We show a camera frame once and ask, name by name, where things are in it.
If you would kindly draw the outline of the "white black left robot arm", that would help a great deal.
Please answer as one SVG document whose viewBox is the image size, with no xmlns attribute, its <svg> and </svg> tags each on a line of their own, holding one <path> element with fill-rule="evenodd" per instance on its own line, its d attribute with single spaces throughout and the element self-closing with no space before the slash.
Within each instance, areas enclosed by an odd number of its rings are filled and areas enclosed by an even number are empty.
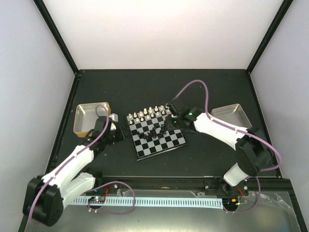
<svg viewBox="0 0 309 232">
<path fill-rule="evenodd" d="M 124 139 L 118 115 L 99 116 L 95 126 L 72 153 L 51 172 L 31 179 L 22 212 L 46 226 L 53 226 L 64 209 L 78 196 L 91 190 L 98 193 L 104 182 L 99 172 L 86 168 L 107 145 Z"/>
</svg>

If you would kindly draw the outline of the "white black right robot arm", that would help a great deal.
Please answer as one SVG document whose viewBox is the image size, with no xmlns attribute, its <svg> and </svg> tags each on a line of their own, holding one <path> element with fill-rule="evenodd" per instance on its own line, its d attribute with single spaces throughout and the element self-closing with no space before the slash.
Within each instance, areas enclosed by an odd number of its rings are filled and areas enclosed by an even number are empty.
<svg viewBox="0 0 309 232">
<path fill-rule="evenodd" d="M 167 104 L 167 109 L 171 112 L 165 119 L 168 130 L 180 129 L 210 135 L 235 150 L 236 163 L 218 183 L 218 189 L 223 195 L 231 195 L 241 181 L 256 177 L 275 154 L 275 149 L 258 137 L 259 129 L 226 123 L 198 107 L 189 109 L 177 98 Z"/>
</svg>

